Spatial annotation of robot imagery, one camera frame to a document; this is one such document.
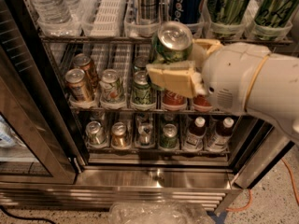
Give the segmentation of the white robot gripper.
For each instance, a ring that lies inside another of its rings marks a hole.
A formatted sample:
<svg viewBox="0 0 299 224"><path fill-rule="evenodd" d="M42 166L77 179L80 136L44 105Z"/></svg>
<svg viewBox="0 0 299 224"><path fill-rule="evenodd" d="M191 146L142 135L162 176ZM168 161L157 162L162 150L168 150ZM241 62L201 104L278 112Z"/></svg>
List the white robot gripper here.
<svg viewBox="0 0 299 224"><path fill-rule="evenodd" d="M187 98L207 93L214 108L238 116L245 113L249 84L270 53L268 47L249 43L223 46L217 39L194 39L194 61L150 63L146 69L153 84ZM195 62L203 61L201 75Z"/></svg>

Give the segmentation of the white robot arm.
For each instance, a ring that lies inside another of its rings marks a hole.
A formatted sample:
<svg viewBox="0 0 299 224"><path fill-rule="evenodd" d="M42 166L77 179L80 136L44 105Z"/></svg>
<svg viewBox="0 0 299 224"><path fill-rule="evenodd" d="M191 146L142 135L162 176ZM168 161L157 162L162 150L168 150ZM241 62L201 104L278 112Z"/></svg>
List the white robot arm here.
<svg viewBox="0 0 299 224"><path fill-rule="evenodd" d="M215 108L263 119L299 143L299 59L249 43L195 39L187 61L147 66L153 84Z"/></svg>

